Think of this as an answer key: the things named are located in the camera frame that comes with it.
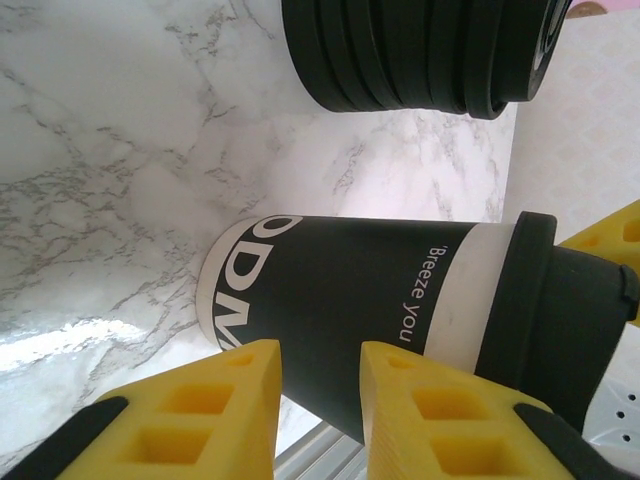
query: yellow foam holder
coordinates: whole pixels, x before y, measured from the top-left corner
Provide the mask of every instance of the yellow foam holder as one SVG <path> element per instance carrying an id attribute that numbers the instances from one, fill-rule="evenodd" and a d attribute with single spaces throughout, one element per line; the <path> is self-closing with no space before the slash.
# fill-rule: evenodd
<path id="1" fill-rule="evenodd" d="M 261 340 L 104 395 L 129 405 L 62 480 L 272 480 L 280 345 Z"/>
<path id="2" fill-rule="evenodd" d="M 378 342 L 363 344 L 369 480 L 569 480 L 520 419 L 515 390 Z"/>
<path id="3" fill-rule="evenodd" d="M 560 244 L 631 267 L 640 276 L 640 200 Z M 633 322 L 640 327 L 640 316 Z"/>

